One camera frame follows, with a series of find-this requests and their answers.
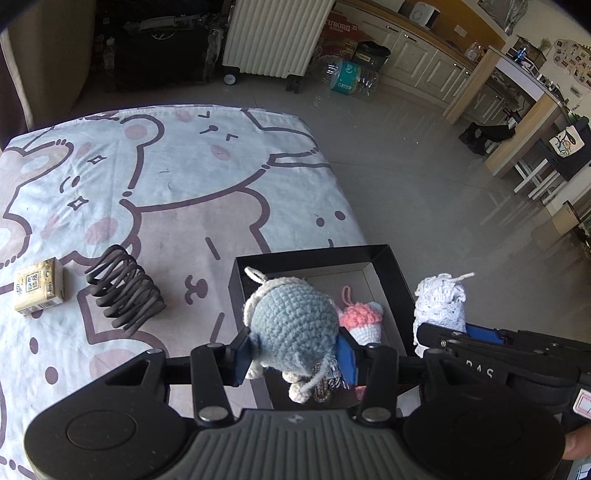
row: person's hand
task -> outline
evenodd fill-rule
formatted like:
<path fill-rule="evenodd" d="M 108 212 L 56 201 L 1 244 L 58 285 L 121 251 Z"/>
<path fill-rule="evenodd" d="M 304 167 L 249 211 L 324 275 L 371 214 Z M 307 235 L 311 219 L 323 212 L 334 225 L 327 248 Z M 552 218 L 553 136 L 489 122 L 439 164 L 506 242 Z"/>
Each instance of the person's hand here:
<path fill-rule="evenodd" d="M 566 435 L 564 460 L 578 460 L 591 455 L 591 423 Z"/>

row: black coil spring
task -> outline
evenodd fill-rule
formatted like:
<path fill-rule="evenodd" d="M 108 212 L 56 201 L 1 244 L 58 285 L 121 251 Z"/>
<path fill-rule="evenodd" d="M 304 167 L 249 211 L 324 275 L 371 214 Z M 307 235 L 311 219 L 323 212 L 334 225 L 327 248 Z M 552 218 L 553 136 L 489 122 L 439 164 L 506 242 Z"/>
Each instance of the black coil spring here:
<path fill-rule="evenodd" d="M 113 328 L 123 326 L 128 336 L 166 308 L 152 278 L 120 245 L 111 245 L 85 273 L 96 305 L 108 307 L 105 317 L 114 318 Z"/>

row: radiator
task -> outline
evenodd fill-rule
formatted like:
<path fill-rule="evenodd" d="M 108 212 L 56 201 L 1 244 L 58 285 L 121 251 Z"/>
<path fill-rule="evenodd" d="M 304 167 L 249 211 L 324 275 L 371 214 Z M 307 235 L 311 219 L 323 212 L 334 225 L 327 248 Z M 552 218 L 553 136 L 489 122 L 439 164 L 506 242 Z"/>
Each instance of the radiator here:
<path fill-rule="evenodd" d="M 223 65 L 242 73 L 303 76 L 334 0 L 238 0 Z"/>

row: kitchen cabinet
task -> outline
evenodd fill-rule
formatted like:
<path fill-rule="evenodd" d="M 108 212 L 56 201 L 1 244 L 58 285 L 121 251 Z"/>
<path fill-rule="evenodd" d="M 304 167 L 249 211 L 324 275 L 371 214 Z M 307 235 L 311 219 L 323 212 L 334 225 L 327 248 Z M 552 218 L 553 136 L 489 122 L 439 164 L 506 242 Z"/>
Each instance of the kitchen cabinet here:
<path fill-rule="evenodd" d="M 394 44 L 390 60 L 380 73 L 414 87 L 436 51 L 438 50 L 430 43 L 402 30 Z"/>
<path fill-rule="evenodd" d="M 356 24 L 362 32 L 367 33 L 376 43 L 388 47 L 390 50 L 392 50 L 402 31 L 402 28 L 393 23 L 349 5 L 337 3 L 335 11 L 345 15 L 347 20 Z"/>
<path fill-rule="evenodd" d="M 460 78 L 464 67 L 456 63 L 450 56 L 437 50 L 431 62 L 423 72 L 416 87 L 443 100 Z"/>
<path fill-rule="evenodd" d="M 511 107 L 509 106 L 509 104 L 506 101 L 501 100 L 501 104 L 497 107 L 496 111 L 492 114 L 492 116 L 488 120 L 487 125 L 506 124 L 507 123 L 506 118 L 505 118 L 506 115 L 503 110 L 511 110 Z"/>
<path fill-rule="evenodd" d="M 455 100 L 455 98 L 464 88 L 466 82 L 469 80 L 471 73 L 472 72 L 468 69 L 462 70 L 462 72 L 458 75 L 456 81 L 453 83 L 452 87 L 447 91 L 445 97 L 443 97 L 443 101 L 445 103 L 450 104 Z"/>
<path fill-rule="evenodd" d="M 402 28 L 399 26 L 366 12 L 361 12 L 359 20 L 359 28 L 362 32 L 367 33 L 376 43 L 388 47 L 390 50 L 402 32 Z"/>
<path fill-rule="evenodd" d="M 502 98 L 488 85 L 484 85 L 466 108 L 466 115 L 477 124 L 489 125 L 489 121 L 501 105 Z"/>

